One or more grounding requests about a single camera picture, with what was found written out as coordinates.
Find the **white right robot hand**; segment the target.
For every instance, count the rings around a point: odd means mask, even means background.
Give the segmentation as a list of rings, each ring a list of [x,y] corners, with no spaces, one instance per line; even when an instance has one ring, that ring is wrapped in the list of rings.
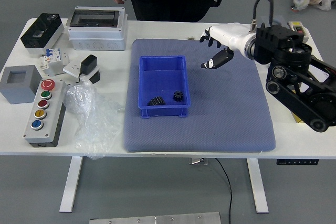
[[[251,32],[247,25],[228,23],[214,25],[204,30],[200,42],[207,40],[212,46],[217,42],[217,47],[224,45],[225,49],[218,52],[210,60],[201,64],[204,69],[217,69],[233,59],[234,52],[239,51],[244,57],[254,60],[254,47],[256,33]]]

